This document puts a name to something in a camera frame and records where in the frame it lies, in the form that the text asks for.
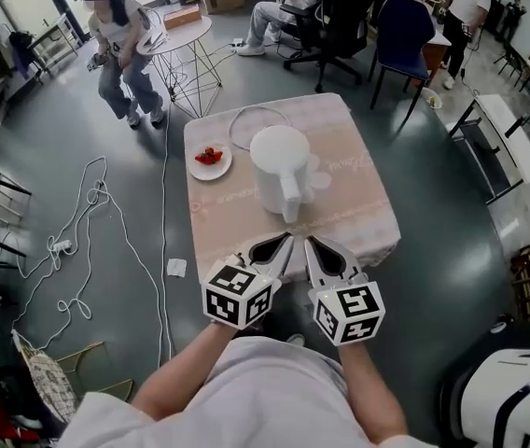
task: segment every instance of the sneaker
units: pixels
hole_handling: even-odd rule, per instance
[[[250,45],[244,45],[243,47],[236,50],[240,56],[259,56],[265,54],[265,47],[259,45],[258,47],[251,47]]]
[[[138,126],[138,123],[141,122],[141,115],[139,115],[136,112],[136,108],[138,107],[138,102],[136,100],[131,101],[131,107],[128,109],[128,115],[126,116],[126,120],[128,121],[128,125],[131,128],[134,128]]]
[[[160,96],[160,100],[158,101],[156,108],[153,111],[151,111],[149,115],[151,124],[156,125],[156,124],[161,123],[161,120],[165,116],[165,111],[163,111],[162,106],[163,106],[163,98],[161,98]]]
[[[286,340],[286,343],[289,343],[290,345],[296,345],[297,347],[303,347],[306,344],[306,341],[304,340],[304,336],[302,334],[295,333]]]
[[[265,36],[269,38],[273,43],[279,43],[280,38],[282,37],[282,31],[278,30],[277,32],[272,31],[272,27],[269,25],[267,30],[265,30]]]
[[[443,88],[445,88],[446,90],[451,90],[454,84],[455,80],[451,75],[449,75],[447,79],[443,82]]]

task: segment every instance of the white plate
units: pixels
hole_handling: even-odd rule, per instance
[[[206,147],[212,147],[215,151],[222,151],[224,154],[222,155],[221,160],[211,166],[207,166],[206,164],[202,164],[201,162],[196,161],[194,159],[195,156],[205,151]],[[219,143],[207,143],[198,145],[190,151],[190,154],[187,155],[188,170],[194,177],[196,177],[200,181],[213,181],[215,179],[218,179],[228,172],[230,166],[230,148],[224,145],[220,145]]]

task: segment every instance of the cord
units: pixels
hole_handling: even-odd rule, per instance
[[[45,343],[43,346],[38,347],[40,350],[46,349],[49,346],[49,344],[54,339],[56,339],[57,337],[62,335],[62,333],[68,328],[68,326],[70,325],[70,323],[72,321],[71,307],[72,307],[73,304],[77,305],[78,310],[80,311],[82,316],[85,317],[87,320],[90,320],[92,318],[91,308],[89,307],[89,305],[87,305],[87,303],[85,303],[81,299],[82,293],[85,290],[85,288],[86,288],[87,284],[89,283],[89,281],[91,280],[91,274],[92,274],[92,266],[91,266],[91,232],[90,232],[90,230],[91,230],[91,213],[93,211],[95,211],[96,209],[98,209],[99,207],[101,207],[102,205],[105,205],[105,204],[107,204],[109,202],[112,202],[116,206],[118,211],[119,211],[120,220],[122,222],[122,228],[124,229],[124,237],[125,237],[125,240],[126,240],[126,244],[129,246],[129,248],[132,250],[132,252],[136,256],[136,259],[139,262],[139,264],[141,265],[141,267],[145,270],[146,274],[148,275],[149,279],[151,280],[151,283],[153,284],[153,287],[155,288],[155,292],[156,292],[156,295],[157,295],[158,319],[160,321],[160,348],[159,348],[159,354],[158,354],[158,367],[161,364],[161,346],[162,346],[162,342],[161,341],[163,339],[164,328],[165,328],[166,337],[167,337],[167,340],[168,340],[168,359],[172,358],[174,343],[173,343],[173,340],[172,340],[172,334],[171,334],[170,327],[169,327],[169,316],[168,316],[168,313],[167,313],[166,300],[165,300],[166,289],[165,289],[165,278],[164,278],[164,273],[165,273],[165,246],[166,246],[166,240],[165,240],[165,174],[166,174],[166,165],[167,165],[167,161],[168,161],[168,134],[169,134],[169,129],[170,129],[170,121],[171,121],[170,115],[171,115],[171,112],[172,112],[172,102],[170,102],[170,107],[168,109],[167,124],[166,124],[166,128],[165,128],[165,157],[164,157],[164,161],[163,161],[163,171],[162,171],[162,174],[161,174],[161,188],[162,188],[162,196],[161,196],[161,236],[162,236],[162,245],[161,245],[161,276],[160,276],[160,279],[161,279],[161,294],[160,294],[160,289],[158,288],[158,285],[155,282],[155,279],[151,275],[151,272],[146,267],[145,263],[141,260],[140,256],[138,255],[138,252],[136,251],[136,249],[134,248],[134,246],[130,242],[130,240],[128,238],[128,230],[127,230],[127,227],[126,227],[126,221],[124,219],[124,213],[122,212],[121,208],[119,207],[118,203],[114,199],[113,195],[109,192],[109,190],[107,188],[107,183],[105,181],[105,176],[107,174],[107,159],[105,158],[105,156],[100,156],[99,158],[95,158],[94,160],[89,161],[86,164],[85,169],[83,171],[83,175],[82,175],[81,180],[80,180],[80,186],[78,187],[77,203],[76,203],[73,215],[70,217],[68,222],[66,222],[66,224],[62,227],[62,229],[60,230],[58,235],[56,235],[56,236],[52,236],[51,235],[48,238],[47,249],[48,249],[49,253],[44,258],[42,258],[34,266],[34,268],[27,274],[25,274],[22,271],[19,257],[17,256],[17,258],[16,258],[17,266],[19,268],[19,272],[21,273],[21,276],[24,279],[28,279],[41,266],[41,264],[43,264],[43,262],[45,262],[48,259],[51,259],[51,268],[49,269],[49,272],[46,273],[45,275],[43,275],[39,279],[37,284],[33,287],[33,290],[31,291],[31,295],[29,296],[28,301],[24,305],[24,310],[22,311],[22,313],[16,319],[14,319],[12,321],[12,329],[14,329],[14,326],[26,315],[28,307],[29,307],[29,304],[33,300],[33,297],[35,296],[35,293],[37,292],[37,290],[41,286],[41,283],[45,279],[51,277],[55,272],[58,272],[62,268],[62,262],[61,262],[61,259],[60,259],[60,253],[59,253],[59,251],[57,251],[55,249],[55,245],[56,245],[56,243],[58,243],[60,241],[61,237],[63,236],[63,233],[72,225],[72,223],[73,223],[73,221],[75,221],[75,219],[76,219],[76,221],[75,221],[75,243],[73,245],[73,249],[71,251],[68,251],[67,249],[65,249],[65,250],[63,250],[63,253],[66,254],[67,256],[74,256],[76,254],[76,252],[78,251],[78,247],[79,247],[79,245],[78,245],[78,225],[79,225],[81,219],[85,216],[85,214],[88,213],[88,215],[87,215],[87,230],[86,230],[86,233],[87,233],[87,243],[88,243],[88,246],[87,246],[87,263],[89,265],[89,273],[87,274],[87,278],[85,279],[84,283],[82,284],[80,289],[77,291],[77,293],[76,293],[76,295],[75,295],[75,297],[73,299],[71,299],[69,302],[66,302],[64,300],[59,300],[58,301],[58,304],[57,304],[58,311],[60,313],[62,313],[62,314],[64,312],[66,312],[68,314],[68,320],[62,326],[61,329],[59,329],[56,333],[54,333],[53,335],[51,335],[49,337],[47,343]],[[81,197],[81,193],[82,193],[82,187],[83,187],[83,183],[85,181],[85,176],[87,174],[87,170],[94,163],[96,163],[97,161],[103,161],[104,164],[105,164],[103,174],[102,174],[100,179],[96,179],[94,181],[92,188],[89,189],[89,191],[87,192],[87,206],[82,211],[80,216],[78,216],[78,218],[77,218],[77,212],[78,212],[78,208],[79,208],[79,205],[80,205],[80,197]],[[104,195],[105,199],[103,201],[99,202],[101,195]],[[6,236],[4,237],[4,241],[6,240],[6,238],[10,234],[14,237],[14,239],[16,241],[17,248],[18,248],[19,247],[19,241],[16,238],[16,236],[14,236],[14,234],[12,234],[11,232],[6,234]],[[162,308],[163,308],[163,314],[164,314],[164,318],[165,318],[164,320],[161,318],[160,297],[162,297]]]
[[[230,138],[230,141],[233,145],[235,145],[236,147],[238,147],[239,149],[243,149],[244,151],[250,151],[250,147],[245,147],[245,146],[242,146],[238,143],[236,143],[232,136],[231,136],[231,129],[234,125],[234,123],[236,122],[236,120],[240,117],[240,115],[242,115],[246,110],[249,110],[249,109],[267,109],[273,113],[277,113],[278,115],[280,115],[282,118],[284,118],[286,120],[286,123],[288,125],[292,125],[292,123],[290,122],[290,120],[288,119],[288,117],[282,113],[281,111],[278,111],[277,109],[273,109],[273,108],[269,108],[268,106],[264,106],[264,105],[252,105],[252,106],[245,106],[244,108],[241,108],[238,113],[236,113],[236,115],[234,115],[234,118],[231,119],[230,121],[230,126],[228,126],[228,137]]]

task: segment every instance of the woman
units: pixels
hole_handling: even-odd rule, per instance
[[[99,42],[99,54],[107,62],[99,78],[99,94],[111,106],[116,117],[127,118],[134,128],[141,122],[136,107],[150,113],[152,124],[164,116],[163,99],[153,90],[143,69],[149,59],[136,52],[136,44],[148,29],[148,19],[136,0],[84,0],[93,13],[89,18],[91,35]],[[134,100],[124,96],[120,77],[130,87]]]

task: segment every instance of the hand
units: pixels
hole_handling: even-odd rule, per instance
[[[122,53],[119,55],[119,67],[123,70],[126,68],[129,64],[131,64],[131,61],[133,60],[133,53],[131,51],[122,51]]]

